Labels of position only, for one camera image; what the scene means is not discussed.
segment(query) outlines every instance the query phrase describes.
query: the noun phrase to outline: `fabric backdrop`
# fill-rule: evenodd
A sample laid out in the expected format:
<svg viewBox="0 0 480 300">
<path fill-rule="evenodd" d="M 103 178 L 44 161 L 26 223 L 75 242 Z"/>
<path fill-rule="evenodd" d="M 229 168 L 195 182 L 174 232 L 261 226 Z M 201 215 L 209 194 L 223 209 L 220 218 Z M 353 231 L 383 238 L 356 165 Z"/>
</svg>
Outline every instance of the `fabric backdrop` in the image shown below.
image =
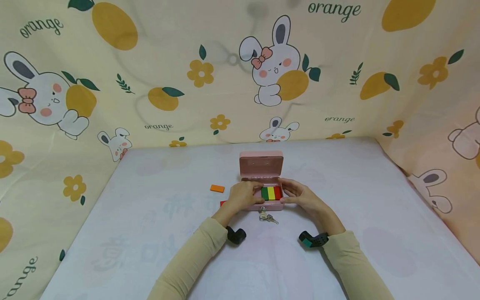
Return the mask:
<svg viewBox="0 0 480 300">
<path fill-rule="evenodd" d="M 371 136 L 480 261 L 480 2 L 1 6 L 0 299 L 41 296 L 131 147 Z"/>
</svg>

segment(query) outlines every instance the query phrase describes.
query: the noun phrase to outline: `person's left hand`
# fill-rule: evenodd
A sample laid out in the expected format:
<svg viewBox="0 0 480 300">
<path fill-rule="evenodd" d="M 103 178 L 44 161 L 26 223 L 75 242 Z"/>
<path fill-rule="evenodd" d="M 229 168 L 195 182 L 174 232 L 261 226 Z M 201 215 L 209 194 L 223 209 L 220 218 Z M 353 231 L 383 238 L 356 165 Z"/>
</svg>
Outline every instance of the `person's left hand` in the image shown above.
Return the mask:
<svg viewBox="0 0 480 300">
<path fill-rule="evenodd" d="M 223 227 L 226 227 L 230 219 L 239 211 L 250 205 L 262 204 L 264 199 L 254 197 L 254 190 L 263 187 L 263 183 L 256 181 L 242 181 L 230 188 L 230 196 L 220 209 L 212 216 Z"/>
</svg>

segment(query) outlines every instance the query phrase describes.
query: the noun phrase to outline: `beige sleeve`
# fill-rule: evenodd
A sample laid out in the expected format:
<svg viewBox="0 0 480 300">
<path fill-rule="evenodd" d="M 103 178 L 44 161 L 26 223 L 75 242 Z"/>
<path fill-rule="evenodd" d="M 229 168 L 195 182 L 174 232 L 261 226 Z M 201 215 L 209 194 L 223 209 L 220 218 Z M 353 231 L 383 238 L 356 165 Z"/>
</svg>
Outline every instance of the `beige sleeve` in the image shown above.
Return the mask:
<svg viewBox="0 0 480 300">
<path fill-rule="evenodd" d="M 147 300 L 185 300 L 208 261 L 227 240 L 227 229 L 207 218 L 165 267 Z"/>
<path fill-rule="evenodd" d="M 352 231 L 329 237 L 325 253 L 350 300 L 392 300 L 387 286 L 360 250 Z"/>
</svg>

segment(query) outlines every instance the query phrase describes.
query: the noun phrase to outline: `rabbit holding orange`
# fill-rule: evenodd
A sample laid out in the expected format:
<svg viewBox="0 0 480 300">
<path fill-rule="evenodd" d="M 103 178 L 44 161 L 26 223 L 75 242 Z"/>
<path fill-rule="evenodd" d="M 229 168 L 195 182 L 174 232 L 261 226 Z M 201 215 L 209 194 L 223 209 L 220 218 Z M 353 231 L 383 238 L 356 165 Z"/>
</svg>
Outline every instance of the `rabbit holding orange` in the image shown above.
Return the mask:
<svg viewBox="0 0 480 300">
<path fill-rule="evenodd" d="M 290 18 L 283 15 L 277 19 L 273 27 L 273 46 L 260 46 L 258 40 L 249 36 L 240 44 L 240 58 L 250 61 L 253 65 L 252 76 L 260 86 L 254 100 L 265 106 L 280 104 L 282 98 L 278 95 L 280 86 L 278 79 L 288 71 L 298 70 L 300 53 L 292 45 L 287 44 L 290 35 Z"/>
<path fill-rule="evenodd" d="M 66 94 L 70 85 L 53 72 L 38 73 L 29 61 L 17 52 L 4 57 L 8 70 L 26 82 L 17 92 L 0 87 L 0 115 L 10 117 L 16 113 L 28 114 L 42 125 L 58 125 L 60 130 L 76 140 L 88 127 L 88 119 L 75 109 L 67 108 Z"/>
</svg>

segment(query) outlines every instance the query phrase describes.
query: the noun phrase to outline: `red block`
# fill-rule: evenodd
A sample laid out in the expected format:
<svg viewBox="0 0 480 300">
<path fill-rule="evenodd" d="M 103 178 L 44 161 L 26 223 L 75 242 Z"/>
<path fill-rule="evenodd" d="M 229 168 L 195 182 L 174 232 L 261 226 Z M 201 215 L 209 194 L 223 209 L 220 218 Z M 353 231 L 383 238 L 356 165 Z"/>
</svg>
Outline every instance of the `red block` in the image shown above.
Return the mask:
<svg viewBox="0 0 480 300">
<path fill-rule="evenodd" d="M 273 191 L 275 192 L 275 200 L 280 200 L 282 198 L 282 191 L 279 186 L 274 186 Z"/>
</svg>

